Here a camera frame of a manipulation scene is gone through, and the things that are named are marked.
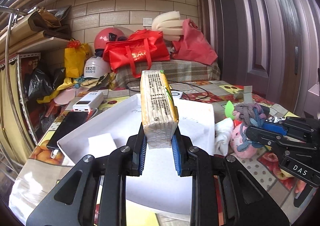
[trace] white tray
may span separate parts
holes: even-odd
[[[174,98],[179,113],[179,129],[194,146],[214,154],[214,114],[211,104]],[[138,134],[141,124],[140,94],[84,123],[58,141],[61,151],[74,163],[89,153],[88,138],[110,133],[117,147]],[[126,198],[150,210],[187,220],[191,212],[192,178],[179,177],[171,148],[148,149],[140,177],[126,179]]]

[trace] helmet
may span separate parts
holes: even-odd
[[[111,73],[110,64],[102,59],[99,56],[93,56],[85,62],[84,78],[100,78],[101,76]]]
[[[101,30],[94,40],[94,49],[104,49],[106,47],[106,43],[109,42],[109,33],[117,35],[115,41],[117,41],[118,37],[124,37],[124,33],[117,28],[106,28]]]

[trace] red helmet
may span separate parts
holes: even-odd
[[[96,39],[94,40],[94,49],[104,49],[106,47],[106,43],[109,41],[109,33],[117,35],[116,41],[118,40],[118,37],[124,37],[124,33],[120,29],[105,28],[96,36]]]

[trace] table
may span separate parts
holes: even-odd
[[[233,94],[237,93],[241,88],[229,85],[224,81],[199,81],[187,84],[176,83],[171,84],[171,86],[174,90],[183,91],[183,98],[188,100],[196,100],[206,96],[207,92],[204,90],[207,90],[208,96],[200,101],[204,103],[211,103],[213,105],[216,122],[221,121],[224,118],[224,107],[228,100],[230,100],[234,105],[242,101],[242,99],[234,99],[233,97]],[[139,87],[132,87],[131,89],[138,91]],[[105,100],[99,107],[100,112],[111,108],[117,103],[137,93],[127,89],[113,91],[104,90],[103,92]],[[81,97],[76,97],[72,100],[66,110],[56,118],[47,133],[41,139],[39,145],[41,145],[45,140],[50,139],[65,115],[72,109],[72,105],[80,98]],[[268,106],[270,108],[271,116],[276,116],[278,118],[283,116],[295,116],[281,105],[274,104],[258,95],[252,94],[252,98],[255,102]],[[264,159],[264,154],[268,151],[267,147],[263,147],[250,159],[244,160],[237,158],[267,190],[270,196],[288,216],[290,222],[293,223],[307,207],[315,189],[299,208],[294,207],[293,199],[296,196],[295,184],[297,180],[296,178],[288,178],[286,180],[278,179],[273,173],[268,162]],[[31,154],[30,159],[27,160],[18,175],[13,185],[9,200],[10,208],[23,223],[26,222],[27,217],[39,202],[73,166],[73,163],[68,158],[63,157],[62,154],[56,157],[55,160],[48,159],[47,162],[36,160],[35,154],[35,152]],[[149,218],[152,223],[149,221],[149,225],[153,223],[157,225],[153,220],[155,218],[154,214],[143,209],[139,210],[139,213],[144,215],[148,214],[148,216],[150,216]]]

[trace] black smartphone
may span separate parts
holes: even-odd
[[[57,128],[47,144],[51,150],[59,149],[57,141],[85,123],[88,117],[87,112],[69,112]]]

